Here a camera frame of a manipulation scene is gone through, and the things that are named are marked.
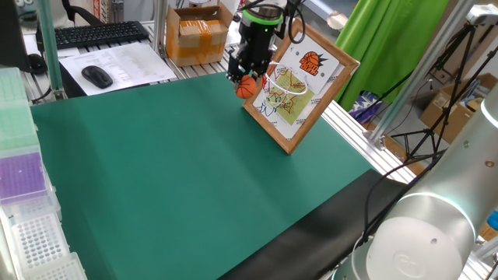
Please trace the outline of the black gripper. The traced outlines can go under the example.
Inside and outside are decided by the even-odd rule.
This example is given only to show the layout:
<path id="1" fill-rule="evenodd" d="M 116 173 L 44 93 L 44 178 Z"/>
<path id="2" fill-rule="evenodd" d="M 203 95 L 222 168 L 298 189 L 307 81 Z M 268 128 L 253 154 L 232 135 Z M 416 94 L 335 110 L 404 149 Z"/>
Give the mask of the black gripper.
<path id="1" fill-rule="evenodd" d="M 276 25 L 263 25 L 253 21 L 241 22 L 239 50 L 229 53 L 226 77 L 238 84 L 244 75 L 258 81 L 267 70 L 272 58 L 270 45 L 274 41 Z"/>

